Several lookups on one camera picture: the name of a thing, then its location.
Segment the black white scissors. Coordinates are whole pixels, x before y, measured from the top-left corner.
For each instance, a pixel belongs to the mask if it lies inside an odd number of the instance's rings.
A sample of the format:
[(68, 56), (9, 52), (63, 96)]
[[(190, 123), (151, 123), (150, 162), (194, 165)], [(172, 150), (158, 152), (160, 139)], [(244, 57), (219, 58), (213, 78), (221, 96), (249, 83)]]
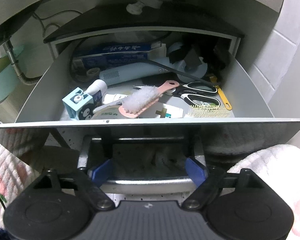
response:
[(172, 90), (172, 96), (181, 98), (189, 106), (196, 107), (220, 107), (220, 101), (215, 97), (217, 88), (215, 86), (204, 85), (194, 81), (180, 85)]

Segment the light blue hair tool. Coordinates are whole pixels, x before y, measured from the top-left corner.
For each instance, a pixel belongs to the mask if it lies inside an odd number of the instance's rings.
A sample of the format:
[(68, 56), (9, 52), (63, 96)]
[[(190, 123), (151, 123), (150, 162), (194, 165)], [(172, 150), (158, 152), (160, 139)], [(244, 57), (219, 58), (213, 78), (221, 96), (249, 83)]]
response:
[[(156, 63), (172, 68), (173, 70), (177, 70), (179, 72), (186, 73), (197, 78), (202, 78), (207, 72), (207, 64), (203, 62), (203, 59), (201, 57), (199, 58), (199, 60), (201, 64), (197, 67), (194, 67), (193, 69), (187, 68), (185, 60), (170, 63), (168, 57), (163, 57), (154, 61)], [(126, 81), (140, 79), (142, 77), (165, 74), (168, 72), (169, 70), (166, 70), (154, 64), (136, 62), (124, 66), (102, 70), (99, 74), (99, 79), (103, 80), (108, 86), (111, 86)]]

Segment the white card green cross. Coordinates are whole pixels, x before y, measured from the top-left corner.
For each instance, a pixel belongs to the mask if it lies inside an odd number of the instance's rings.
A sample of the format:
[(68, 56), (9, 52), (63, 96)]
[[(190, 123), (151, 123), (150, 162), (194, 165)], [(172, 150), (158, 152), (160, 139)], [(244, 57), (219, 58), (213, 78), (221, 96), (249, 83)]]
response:
[(182, 118), (184, 110), (165, 103), (155, 103), (144, 111), (139, 118)]

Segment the white blue tube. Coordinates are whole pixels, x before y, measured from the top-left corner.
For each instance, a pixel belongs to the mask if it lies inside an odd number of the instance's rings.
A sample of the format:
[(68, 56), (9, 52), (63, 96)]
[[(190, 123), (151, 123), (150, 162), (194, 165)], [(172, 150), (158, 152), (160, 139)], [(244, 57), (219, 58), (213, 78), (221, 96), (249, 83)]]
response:
[(84, 93), (92, 96), (94, 105), (97, 106), (102, 102), (102, 98), (107, 89), (107, 84), (103, 80), (97, 79), (85, 90)]

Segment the white plastic hook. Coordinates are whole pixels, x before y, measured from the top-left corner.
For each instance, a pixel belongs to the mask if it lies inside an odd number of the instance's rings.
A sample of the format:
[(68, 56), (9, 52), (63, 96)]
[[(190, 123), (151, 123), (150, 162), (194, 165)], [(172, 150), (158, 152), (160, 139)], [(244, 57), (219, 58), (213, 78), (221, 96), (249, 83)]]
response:
[(163, 1), (160, 0), (136, 0), (135, 3), (130, 3), (126, 6), (128, 13), (132, 15), (140, 15), (144, 7), (151, 7), (153, 9), (160, 9)]

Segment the cream bristle hairbrush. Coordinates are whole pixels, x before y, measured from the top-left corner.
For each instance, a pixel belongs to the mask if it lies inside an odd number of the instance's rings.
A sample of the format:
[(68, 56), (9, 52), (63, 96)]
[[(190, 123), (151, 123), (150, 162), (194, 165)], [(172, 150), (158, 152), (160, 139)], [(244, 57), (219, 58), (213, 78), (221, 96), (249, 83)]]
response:
[(221, 106), (190, 106), (184, 118), (227, 118), (231, 111)]

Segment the yellow handled tool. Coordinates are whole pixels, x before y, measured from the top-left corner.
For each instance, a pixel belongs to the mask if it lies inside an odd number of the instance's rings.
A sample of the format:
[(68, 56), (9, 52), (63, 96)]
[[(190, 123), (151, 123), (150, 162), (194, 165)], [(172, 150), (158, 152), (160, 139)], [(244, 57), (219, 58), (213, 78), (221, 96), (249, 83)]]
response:
[(219, 97), (221, 98), (225, 108), (229, 111), (232, 110), (232, 105), (231, 103), (229, 102), (228, 98), (225, 96), (223, 90), (221, 89), (221, 87), (219, 85), (217, 85), (217, 77), (216, 76), (211, 76), (210, 77), (210, 81), (214, 84), (214, 86), (216, 87), (217, 89), (217, 92), (218, 92), (218, 95)]

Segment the round white tin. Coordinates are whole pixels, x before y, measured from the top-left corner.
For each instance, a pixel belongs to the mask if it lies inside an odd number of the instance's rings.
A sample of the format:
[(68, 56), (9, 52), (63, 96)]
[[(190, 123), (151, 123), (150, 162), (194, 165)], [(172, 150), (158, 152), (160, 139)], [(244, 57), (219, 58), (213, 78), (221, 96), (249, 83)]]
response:
[(100, 106), (93, 110), (92, 120), (103, 120), (103, 119), (125, 119), (119, 112), (119, 105), (111, 106)]

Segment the light blue penguin box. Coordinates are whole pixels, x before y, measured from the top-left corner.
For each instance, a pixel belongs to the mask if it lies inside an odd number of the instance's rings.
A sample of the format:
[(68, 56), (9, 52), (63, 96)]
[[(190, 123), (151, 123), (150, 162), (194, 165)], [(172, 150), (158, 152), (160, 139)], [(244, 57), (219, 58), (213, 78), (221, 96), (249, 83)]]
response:
[(71, 120), (89, 120), (93, 116), (93, 97), (79, 87), (62, 99)]

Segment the black drawer with grey interior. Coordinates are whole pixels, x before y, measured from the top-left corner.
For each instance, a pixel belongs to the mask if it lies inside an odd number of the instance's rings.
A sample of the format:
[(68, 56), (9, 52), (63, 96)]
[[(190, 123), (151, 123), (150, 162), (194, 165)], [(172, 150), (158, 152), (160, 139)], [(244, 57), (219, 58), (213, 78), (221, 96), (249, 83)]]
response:
[(57, 58), (0, 140), (21, 148), (37, 132), (72, 138), (203, 142), (209, 155), (287, 143), (299, 118), (275, 118), (235, 58), (242, 33), (201, 7), (165, 3), (141, 15), (95, 7), (46, 37)]

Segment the dark blue long box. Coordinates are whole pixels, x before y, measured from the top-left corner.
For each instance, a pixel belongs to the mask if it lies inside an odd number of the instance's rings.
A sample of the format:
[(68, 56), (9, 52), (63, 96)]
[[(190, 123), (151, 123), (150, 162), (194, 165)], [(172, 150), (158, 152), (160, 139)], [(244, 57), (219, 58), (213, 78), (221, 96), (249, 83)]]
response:
[(75, 69), (105, 70), (133, 63), (138, 60), (154, 60), (166, 56), (166, 44), (153, 43), (101, 44), (92, 49), (77, 52), (72, 60)]

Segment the flexible metal drain pipe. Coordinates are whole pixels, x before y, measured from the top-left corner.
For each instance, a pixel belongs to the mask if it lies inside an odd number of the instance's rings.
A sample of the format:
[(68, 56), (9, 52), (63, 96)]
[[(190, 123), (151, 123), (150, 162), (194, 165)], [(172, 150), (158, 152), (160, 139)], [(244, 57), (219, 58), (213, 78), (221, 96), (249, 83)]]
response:
[(42, 76), (37, 76), (37, 77), (27, 77), (23, 71), (21, 70), (21, 68), (19, 67), (19, 61), (16, 58), (14, 51), (13, 51), (13, 46), (10, 42), (10, 40), (5, 41), (2, 44), (8, 58), (10, 59), (11, 65), (17, 75), (18, 80), (26, 85), (26, 86), (32, 86), (32, 85), (36, 85), (39, 80), (42, 78)]

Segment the mint green bucket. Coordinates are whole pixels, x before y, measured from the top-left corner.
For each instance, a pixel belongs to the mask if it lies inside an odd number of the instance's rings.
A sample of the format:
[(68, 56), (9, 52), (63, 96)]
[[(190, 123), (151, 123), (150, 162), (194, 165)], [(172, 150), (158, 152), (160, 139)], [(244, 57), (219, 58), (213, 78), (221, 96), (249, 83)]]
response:
[(0, 102), (7, 98), (19, 83), (9, 57), (3, 46), (0, 46)]

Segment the pink handled white brush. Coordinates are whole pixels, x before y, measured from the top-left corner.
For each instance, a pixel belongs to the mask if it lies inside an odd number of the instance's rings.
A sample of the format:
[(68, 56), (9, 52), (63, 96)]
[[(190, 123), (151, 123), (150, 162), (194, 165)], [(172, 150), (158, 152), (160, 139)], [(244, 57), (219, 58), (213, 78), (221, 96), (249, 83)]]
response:
[(177, 81), (167, 80), (161, 86), (144, 86), (133, 94), (125, 97), (119, 112), (126, 118), (135, 119), (146, 111), (168, 90), (175, 89), (180, 84)]

